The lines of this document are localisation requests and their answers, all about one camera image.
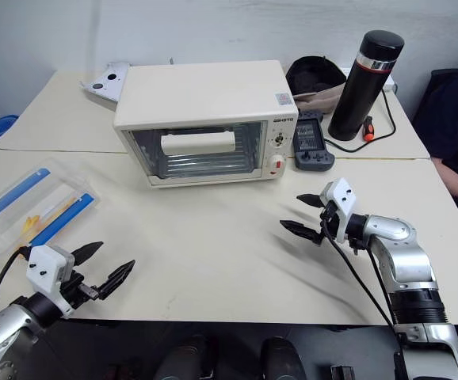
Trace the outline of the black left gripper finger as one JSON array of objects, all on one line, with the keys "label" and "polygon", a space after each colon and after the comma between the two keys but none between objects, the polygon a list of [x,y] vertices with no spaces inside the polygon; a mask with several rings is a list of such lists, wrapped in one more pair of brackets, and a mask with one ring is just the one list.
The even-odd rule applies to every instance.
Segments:
[{"label": "black left gripper finger", "polygon": [[107,299],[126,280],[134,265],[135,260],[130,260],[110,273],[107,280],[97,289],[98,298]]},{"label": "black left gripper finger", "polygon": [[102,245],[102,241],[95,241],[73,251],[71,254],[74,257],[74,266],[79,266],[86,262],[101,248]]}]

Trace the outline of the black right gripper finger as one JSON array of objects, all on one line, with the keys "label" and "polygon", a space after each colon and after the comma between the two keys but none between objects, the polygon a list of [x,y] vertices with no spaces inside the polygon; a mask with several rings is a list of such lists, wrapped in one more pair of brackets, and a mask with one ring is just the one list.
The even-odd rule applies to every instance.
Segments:
[{"label": "black right gripper finger", "polygon": [[299,201],[316,208],[324,208],[325,205],[321,200],[320,195],[316,194],[302,194],[296,197]]},{"label": "black right gripper finger", "polygon": [[292,220],[280,220],[280,224],[289,232],[298,237],[305,238],[315,245],[320,245],[325,237],[323,232],[317,232],[299,222]]}]

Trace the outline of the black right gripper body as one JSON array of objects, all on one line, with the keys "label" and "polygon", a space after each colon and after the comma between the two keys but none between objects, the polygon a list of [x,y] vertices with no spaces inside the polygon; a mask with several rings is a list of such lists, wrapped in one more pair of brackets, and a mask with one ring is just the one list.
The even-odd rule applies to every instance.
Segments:
[{"label": "black right gripper body", "polygon": [[330,200],[320,214],[321,233],[327,237],[337,237],[340,219],[337,214],[338,207],[333,200]]}]

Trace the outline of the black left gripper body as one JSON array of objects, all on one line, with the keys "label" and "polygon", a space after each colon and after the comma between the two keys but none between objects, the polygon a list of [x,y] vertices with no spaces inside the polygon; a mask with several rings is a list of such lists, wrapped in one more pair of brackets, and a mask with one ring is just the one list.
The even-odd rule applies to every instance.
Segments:
[{"label": "black left gripper body", "polygon": [[69,280],[63,282],[60,286],[60,294],[74,310],[89,300],[99,298],[97,289],[85,285],[83,283],[84,279],[84,275],[73,271]]}]

